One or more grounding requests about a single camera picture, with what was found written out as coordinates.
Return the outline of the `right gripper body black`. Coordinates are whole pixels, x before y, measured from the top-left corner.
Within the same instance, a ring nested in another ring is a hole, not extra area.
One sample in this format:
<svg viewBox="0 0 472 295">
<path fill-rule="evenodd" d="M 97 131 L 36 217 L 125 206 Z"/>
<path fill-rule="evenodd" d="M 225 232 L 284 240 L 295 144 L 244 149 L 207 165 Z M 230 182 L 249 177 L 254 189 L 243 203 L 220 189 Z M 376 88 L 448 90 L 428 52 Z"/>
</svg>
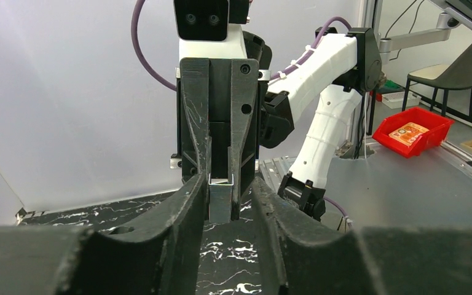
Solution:
<svg viewBox="0 0 472 295">
<path fill-rule="evenodd" d="M 230 62 L 220 59 L 210 60 L 209 65 L 209 107 L 208 120 L 211 143 L 211 175 L 213 178 L 224 179 L 229 173 L 230 146 Z M 181 147 L 173 159 L 181 160 L 182 181 L 186 182 L 197 174 L 194 163 L 196 154 L 193 147 L 192 134 L 187 126 L 183 95 L 177 94 L 177 105 L 180 108 L 177 122 L 180 130 L 178 140 Z M 250 129 L 242 147 L 242 164 L 240 182 L 249 184 L 255 177 L 252 162 L 259 158 L 261 146 L 272 149 L 278 146 L 294 130 L 294 122 L 290 113 L 288 96 L 285 91 L 273 94 L 263 81 L 258 82 L 253 111 L 249 113 Z"/>
</svg>

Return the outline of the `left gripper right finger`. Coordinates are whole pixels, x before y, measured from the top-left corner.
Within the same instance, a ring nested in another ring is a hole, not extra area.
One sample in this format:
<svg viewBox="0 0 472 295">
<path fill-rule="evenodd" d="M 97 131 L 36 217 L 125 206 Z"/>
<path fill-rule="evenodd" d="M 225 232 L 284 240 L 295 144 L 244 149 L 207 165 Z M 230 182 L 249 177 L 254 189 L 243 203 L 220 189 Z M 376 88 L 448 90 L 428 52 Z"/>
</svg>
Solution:
<svg viewBox="0 0 472 295">
<path fill-rule="evenodd" d="M 472 294 L 471 227 L 330 229 L 251 184 L 264 294 Z"/>
</svg>

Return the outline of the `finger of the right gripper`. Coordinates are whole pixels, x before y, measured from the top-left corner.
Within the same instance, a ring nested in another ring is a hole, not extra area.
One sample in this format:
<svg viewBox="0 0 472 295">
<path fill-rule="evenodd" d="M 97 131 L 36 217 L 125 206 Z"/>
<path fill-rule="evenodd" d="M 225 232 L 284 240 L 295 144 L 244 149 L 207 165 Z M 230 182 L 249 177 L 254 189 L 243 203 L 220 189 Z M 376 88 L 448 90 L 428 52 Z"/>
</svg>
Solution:
<svg viewBox="0 0 472 295">
<path fill-rule="evenodd" d="M 184 153 L 186 170 L 183 182 L 210 169 L 209 69 L 207 58 L 183 58 L 180 61 L 181 94 L 193 153 Z"/>
<path fill-rule="evenodd" d="M 232 59 L 230 68 L 230 172 L 231 220 L 240 218 L 242 195 L 255 175 L 256 137 L 250 132 L 258 89 L 259 63 L 255 59 Z"/>
</svg>

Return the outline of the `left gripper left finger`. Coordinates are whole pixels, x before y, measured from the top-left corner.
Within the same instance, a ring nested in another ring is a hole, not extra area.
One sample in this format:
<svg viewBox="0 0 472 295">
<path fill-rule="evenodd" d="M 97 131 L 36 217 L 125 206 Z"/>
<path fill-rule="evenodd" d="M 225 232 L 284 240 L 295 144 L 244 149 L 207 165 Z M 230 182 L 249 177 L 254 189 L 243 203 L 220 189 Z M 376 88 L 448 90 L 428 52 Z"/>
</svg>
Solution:
<svg viewBox="0 0 472 295">
<path fill-rule="evenodd" d="M 0 294 L 194 294 L 205 175 L 101 233 L 90 226 L 0 226 Z"/>
</svg>

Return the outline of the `grey staple strip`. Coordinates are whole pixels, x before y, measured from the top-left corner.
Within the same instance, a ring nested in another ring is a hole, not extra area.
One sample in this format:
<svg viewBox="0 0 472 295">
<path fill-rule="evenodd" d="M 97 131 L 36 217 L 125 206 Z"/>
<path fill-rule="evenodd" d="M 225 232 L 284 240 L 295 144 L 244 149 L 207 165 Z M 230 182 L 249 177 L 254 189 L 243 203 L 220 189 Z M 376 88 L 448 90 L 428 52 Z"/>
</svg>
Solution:
<svg viewBox="0 0 472 295">
<path fill-rule="evenodd" d="M 212 223 L 228 223 L 231 221 L 234 176 L 226 179 L 212 178 L 208 180 L 208 217 Z"/>
</svg>

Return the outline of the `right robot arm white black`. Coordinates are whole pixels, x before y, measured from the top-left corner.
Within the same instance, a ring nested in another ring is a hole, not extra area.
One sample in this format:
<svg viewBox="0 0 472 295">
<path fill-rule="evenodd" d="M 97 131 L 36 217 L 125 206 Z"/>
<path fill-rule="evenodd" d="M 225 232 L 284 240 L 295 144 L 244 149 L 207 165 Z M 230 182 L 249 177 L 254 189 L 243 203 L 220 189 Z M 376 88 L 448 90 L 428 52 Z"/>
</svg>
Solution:
<svg viewBox="0 0 472 295">
<path fill-rule="evenodd" d="M 261 68 L 264 56 L 251 56 L 251 44 L 265 49 L 239 25 L 230 25 L 221 42 L 181 41 L 176 77 L 183 178 L 199 175 L 204 183 L 203 219 L 237 220 L 258 149 L 280 144 L 317 98 L 312 124 L 278 194 L 318 220 L 326 210 L 330 161 L 381 71 L 375 34 L 371 28 L 345 34 L 321 30 L 314 44 L 278 74 Z"/>
</svg>

